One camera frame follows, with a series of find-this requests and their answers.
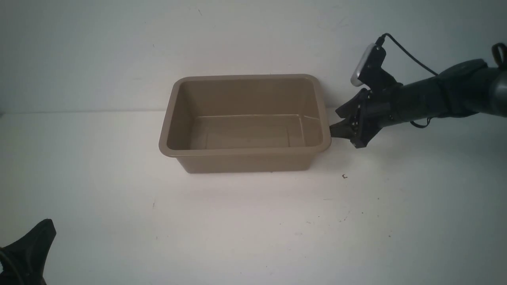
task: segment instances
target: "black object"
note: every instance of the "black object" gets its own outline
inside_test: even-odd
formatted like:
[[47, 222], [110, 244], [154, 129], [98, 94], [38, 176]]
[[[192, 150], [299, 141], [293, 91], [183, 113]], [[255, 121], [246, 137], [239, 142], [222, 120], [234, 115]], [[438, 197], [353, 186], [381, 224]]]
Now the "black object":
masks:
[[46, 219], [11, 245], [0, 247], [0, 262], [4, 268], [0, 284], [45, 285], [44, 264], [55, 236], [53, 221]]
[[385, 58], [384, 38], [390, 37], [407, 55], [433, 74], [427, 66], [409, 54], [391, 35], [382, 35], [366, 59], [361, 59], [360, 71], [351, 82], [366, 84], [370, 90], [359, 93], [338, 109], [343, 120], [330, 126], [331, 137], [346, 138], [356, 148], [364, 148], [383, 128], [432, 118], [462, 118], [477, 113], [507, 117], [507, 48], [493, 46], [498, 68], [488, 67], [482, 59], [457, 64], [439, 75], [409, 85], [398, 83], [381, 68]]

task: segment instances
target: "robotic arm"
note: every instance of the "robotic arm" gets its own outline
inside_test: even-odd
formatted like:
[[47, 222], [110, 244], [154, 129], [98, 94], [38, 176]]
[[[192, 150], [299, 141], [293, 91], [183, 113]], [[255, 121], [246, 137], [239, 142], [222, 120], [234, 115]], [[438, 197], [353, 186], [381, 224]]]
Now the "robotic arm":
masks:
[[[434, 77], [409, 85], [397, 82], [382, 69], [386, 52], [385, 37], [391, 38], [409, 57]], [[492, 48], [498, 67], [488, 67], [482, 59], [457, 64], [436, 74], [408, 53], [390, 34], [378, 38], [366, 49], [350, 82], [367, 85], [336, 113], [343, 120], [330, 126], [332, 137], [349, 139], [356, 148], [364, 148], [383, 128], [415, 120], [468, 117], [486, 113], [507, 117], [507, 47]]]

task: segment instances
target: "plastic tub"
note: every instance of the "plastic tub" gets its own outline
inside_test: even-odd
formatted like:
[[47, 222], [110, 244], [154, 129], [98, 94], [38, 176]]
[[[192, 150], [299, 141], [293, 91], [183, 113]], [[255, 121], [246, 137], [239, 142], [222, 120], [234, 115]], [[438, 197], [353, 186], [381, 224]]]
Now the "plastic tub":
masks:
[[167, 106], [159, 148], [188, 173], [305, 170], [331, 136], [311, 75], [187, 77]]

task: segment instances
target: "black cable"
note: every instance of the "black cable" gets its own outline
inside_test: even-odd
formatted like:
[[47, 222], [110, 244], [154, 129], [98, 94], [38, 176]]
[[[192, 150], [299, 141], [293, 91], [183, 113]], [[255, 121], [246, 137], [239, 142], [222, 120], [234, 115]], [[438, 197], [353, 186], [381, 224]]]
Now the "black cable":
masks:
[[397, 40], [395, 40], [395, 39], [391, 36], [391, 34], [389, 34], [389, 33], [385, 33], [385, 34], [383, 34], [383, 35], [381, 36], [381, 38], [385, 38], [386, 36], [388, 36], [394, 44], [396, 44], [396, 45], [397, 45], [397, 46], [398, 46], [398, 47], [399, 47], [399, 48], [400, 48], [400, 49], [401, 49], [401, 50], [402, 50], [402, 51], [403, 51], [406, 55], [408, 55], [408, 56], [409, 56], [409, 57], [410, 57], [413, 61], [415, 61], [418, 65], [420, 65], [420, 66], [421, 66], [422, 68], [424, 68], [425, 70], [429, 71], [431, 74], [433, 74], [433, 75], [435, 75], [435, 76], [437, 76], [437, 75], [438, 75], [438, 73], [436, 73], [436, 72], [432, 71], [432, 70], [431, 70], [428, 66], [426, 66], [426, 65], [422, 64], [422, 62], [420, 62], [420, 61], [419, 61], [419, 60], [417, 60], [417, 59], [416, 59], [413, 55], [411, 55], [411, 54], [410, 54], [410, 53], [409, 53], [409, 52], [408, 52], [408, 51], [407, 51], [404, 47], [402, 47], [402, 46], [400, 45], [400, 43], [398, 43], [398, 41], [397, 41]]
[[414, 121], [410, 121], [410, 124], [416, 128], [419, 128], [419, 129], [424, 129], [425, 127], [427, 127], [429, 125], [429, 122], [433, 119], [433, 117], [431, 118], [426, 118], [426, 125], [419, 125], [418, 123], [414, 122]]

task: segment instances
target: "white tabletop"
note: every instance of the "white tabletop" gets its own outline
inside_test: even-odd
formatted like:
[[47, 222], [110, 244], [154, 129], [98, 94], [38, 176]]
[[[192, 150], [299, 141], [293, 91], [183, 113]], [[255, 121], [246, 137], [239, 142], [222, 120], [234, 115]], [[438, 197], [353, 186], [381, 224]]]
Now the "white tabletop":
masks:
[[507, 281], [502, 118], [333, 139], [308, 171], [187, 174], [163, 116], [4, 115], [0, 245], [53, 219], [49, 285]]

